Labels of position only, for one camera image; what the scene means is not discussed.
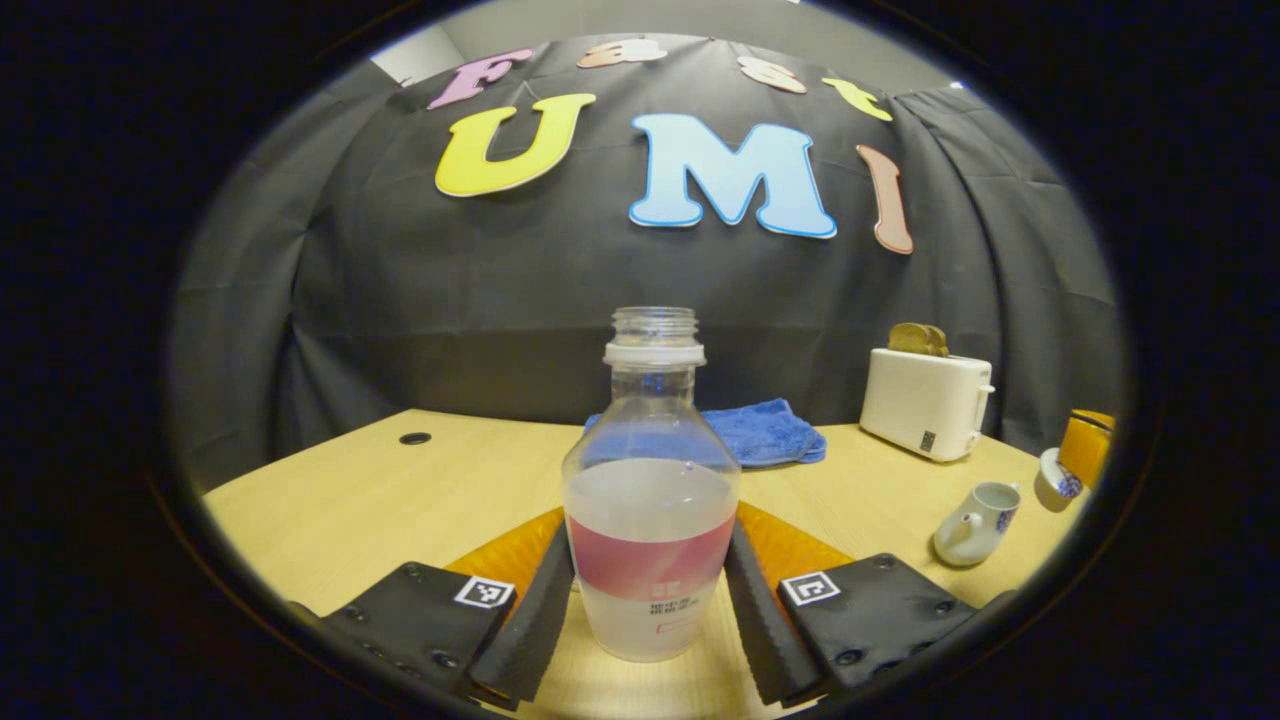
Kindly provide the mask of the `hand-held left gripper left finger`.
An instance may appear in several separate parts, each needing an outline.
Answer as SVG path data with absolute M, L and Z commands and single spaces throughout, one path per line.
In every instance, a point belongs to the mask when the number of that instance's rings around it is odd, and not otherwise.
M 552 509 L 444 568 L 402 562 L 326 615 L 291 610 L 419 693 L 513 711 L 539 692 L 573 579 L 564 511 Z

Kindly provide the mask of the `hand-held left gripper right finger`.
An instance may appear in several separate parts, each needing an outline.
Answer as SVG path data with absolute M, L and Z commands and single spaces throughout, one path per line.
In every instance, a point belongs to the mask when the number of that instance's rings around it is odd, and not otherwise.
M 865 694 L 920 653 L 974 635 L 1014 598 L 974 607 L 892 553 L 852 559 L 746 502 L 724 575 L 756 691 L 786 708 Z

